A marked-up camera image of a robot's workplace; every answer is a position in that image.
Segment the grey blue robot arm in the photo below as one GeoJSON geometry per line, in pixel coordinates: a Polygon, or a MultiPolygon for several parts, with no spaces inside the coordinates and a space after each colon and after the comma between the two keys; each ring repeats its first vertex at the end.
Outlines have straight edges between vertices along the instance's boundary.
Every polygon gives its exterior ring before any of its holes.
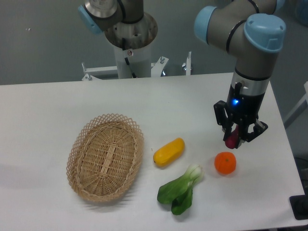
{"type": "MultiPolygon", "coordinates": [[[[283,47],[286,25],[275,12],[282,0],[233,0],[222,9],[204,7],[194,22],[195,36],[237,59],[226,101],[214,105],[225,145],[238,148],[261,135],[267,124],[258,112],[283,47]]],[[[163,64],[150,61],[156,21],[141,0],[87,0],[80,18],[94,34],[104,33],[114,47],[119,78],[158,77],[163,64]]]]}

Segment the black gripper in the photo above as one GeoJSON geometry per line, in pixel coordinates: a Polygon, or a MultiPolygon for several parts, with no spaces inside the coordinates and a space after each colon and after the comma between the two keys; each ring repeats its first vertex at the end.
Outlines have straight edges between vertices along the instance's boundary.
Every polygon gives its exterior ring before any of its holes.
{"type": "Polygon", "coordinates": [[[217,124],[222,126],[225,141],[231,134],[233,125],[236,126],[237,139],[235,148],[244,142],[251,142],[268,129],[268,125],[258,120],[258,112],[265,93],[255,96],[240,94],[230,86],[227,103],[218,101],[214,104],[217,124]]]}

